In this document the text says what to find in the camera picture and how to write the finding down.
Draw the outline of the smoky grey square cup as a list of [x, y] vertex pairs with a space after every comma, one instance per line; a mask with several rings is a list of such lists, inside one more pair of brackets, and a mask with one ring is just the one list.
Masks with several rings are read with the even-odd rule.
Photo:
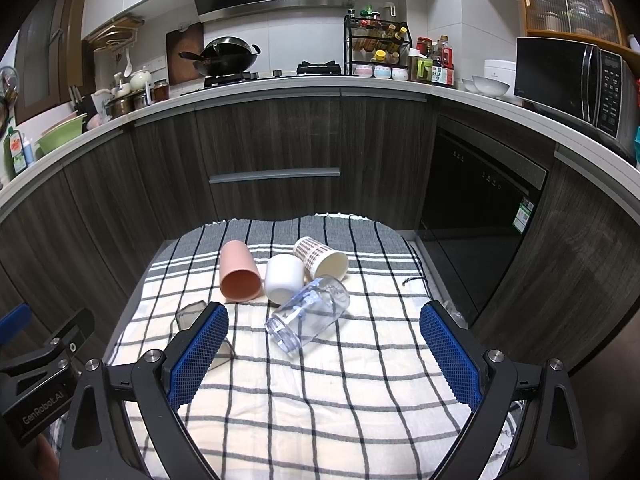
[[[204, 300], [192, 302], [178, 309], [175, 314], [175, 321], [178, 330], [190, 330], [190, 332], [196, 333], [200, 328], [204, 326], [203, 314], [208, 306], [208, 303]], [[216, 368], [222, 367], [230, 363], [236, 357], [235, 350], [228, 337], [224, 337], [221, 341], [212, 362], [209, 363], [208, 370], [212, 372]]]

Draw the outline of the pink plastic cup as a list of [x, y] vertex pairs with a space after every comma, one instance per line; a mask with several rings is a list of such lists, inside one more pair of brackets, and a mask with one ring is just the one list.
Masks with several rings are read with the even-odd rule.
[[220, 290], [229, 301], [245, 302], [262, 293], [262, 277], [245, 243], [230, 240], [220, 253]]

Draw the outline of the white plastic cup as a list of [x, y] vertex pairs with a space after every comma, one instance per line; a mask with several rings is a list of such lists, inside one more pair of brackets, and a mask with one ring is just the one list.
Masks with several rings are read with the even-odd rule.
[[304, 281], [304, 264], [296, 256], [276, 255], [267, 262], [264, 289], [274, 304], [286, 304], [304, 287]]

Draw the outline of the patterned paper cup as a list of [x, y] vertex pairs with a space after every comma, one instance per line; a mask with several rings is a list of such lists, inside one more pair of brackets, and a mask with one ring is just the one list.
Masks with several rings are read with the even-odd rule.
[[301, 237], [293, 247], [293, 254], [303, 261], [308, 278], [314, 280], [329, 275], [341, 281], [347, 274], [348, 258], [311, 236]]

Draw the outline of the checkered white black cloth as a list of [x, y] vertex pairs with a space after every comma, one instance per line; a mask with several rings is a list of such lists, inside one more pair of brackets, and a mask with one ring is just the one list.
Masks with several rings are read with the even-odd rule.
[[110, 364], [134, 362], [177, 333], [177, 313], [221, 301], [220, 251], [247, 244], [258, 266], [311, 236], [344, 252], [347, 312], [287, 356], [265, 324], [273, 304], [228, 304], [232, 356], [180, 408], [186, 429], [224, 479], [426, 479], [470, 411], [459, 403], [419, 328], [432, 294], [416, 251], [376, 221], [344, 214], [224, 220], [183, 234], [151, 264]]

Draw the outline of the black dishwasher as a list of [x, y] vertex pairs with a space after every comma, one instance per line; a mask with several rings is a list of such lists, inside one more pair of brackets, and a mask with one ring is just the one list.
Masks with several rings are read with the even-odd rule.
[[471, 324], [506, 275], [547, 170], [462, 122], [437, 121], [420, 223], [440, 293]]

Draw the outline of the green dish soap bottle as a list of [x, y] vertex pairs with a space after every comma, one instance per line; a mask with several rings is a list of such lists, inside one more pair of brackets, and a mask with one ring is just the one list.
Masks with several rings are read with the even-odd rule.
[[14, 176], [17, 176], [28, 167], [23, 137], [18, 130], [10, 127], [8, 133], [8, 141], [11, 167], [13, 169]]

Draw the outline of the green plastic basin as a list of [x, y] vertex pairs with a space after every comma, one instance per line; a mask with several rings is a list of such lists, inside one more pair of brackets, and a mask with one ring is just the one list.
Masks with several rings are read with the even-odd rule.
[[43, 155], [47, 155], [62, 145], [76, 139], [82, 133], [86, 115], [76, 115], [60, 122], [47, 130], [38, 140], [38, 148]]

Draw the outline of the white bowl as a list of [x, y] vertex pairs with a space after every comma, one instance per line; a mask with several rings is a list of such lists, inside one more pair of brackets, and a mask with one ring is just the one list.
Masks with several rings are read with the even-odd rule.
[[491, 96], [492, 98], [500, 98], [505, 96], [510, 89], [510, 84], [506, 84], [498, 79], [487, 78], [484, 76], [473, 76], [473, 84], [477, 91], [483, 96]]

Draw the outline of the white rice cooker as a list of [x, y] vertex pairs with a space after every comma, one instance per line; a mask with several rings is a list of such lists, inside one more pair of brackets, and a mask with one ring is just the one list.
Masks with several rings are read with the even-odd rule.
[[484, 62], [484, 76], [497, 79], [509, 86], [508, 91], [503, 96], [505, 99], [514, 99], [516, 63], [508, 60], [495, 60], [488, 58]]

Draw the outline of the red label sauce bottle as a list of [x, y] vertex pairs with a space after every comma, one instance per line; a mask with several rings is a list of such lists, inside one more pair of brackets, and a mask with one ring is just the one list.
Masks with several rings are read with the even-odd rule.
[[447, 35], [442, 35], [437, 40], [432, 51], [432, 76], [433, 84], [442, 86], [454, 86], [454, 51], [449, 44]]

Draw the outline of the black microwave oven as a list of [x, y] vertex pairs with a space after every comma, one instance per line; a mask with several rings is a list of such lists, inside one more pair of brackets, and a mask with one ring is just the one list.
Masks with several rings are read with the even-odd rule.
[[520, 37], [514, 96], [636, 162], [637, 78], [617, 53], [585, 42]]

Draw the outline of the black wok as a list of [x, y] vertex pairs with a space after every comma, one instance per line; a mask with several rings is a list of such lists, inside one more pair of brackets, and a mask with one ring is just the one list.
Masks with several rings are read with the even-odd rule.
[[261, 53], [257, 44], [224, 36], [209, 41], [201, 53], [182, 51], [178, 55], [191, 61], [201, 76], [217, 78], [246, 72]]

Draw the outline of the black spice rack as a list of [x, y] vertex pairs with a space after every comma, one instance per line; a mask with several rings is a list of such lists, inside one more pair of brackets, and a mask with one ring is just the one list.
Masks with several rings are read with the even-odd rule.
[[347, 14], [343, 42], [344, 75], [356, 76], [360, 66], [409, 67], [412, 37], [407, 22], [383, 20], [377, 13]]

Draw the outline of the wooden glass door cabinet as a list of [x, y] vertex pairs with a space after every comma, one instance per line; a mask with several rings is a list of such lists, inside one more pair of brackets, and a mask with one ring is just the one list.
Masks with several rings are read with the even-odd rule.
[[522, 0], [526, 36], [570, 37], [628, 47], [626, 28], [611, 0]]

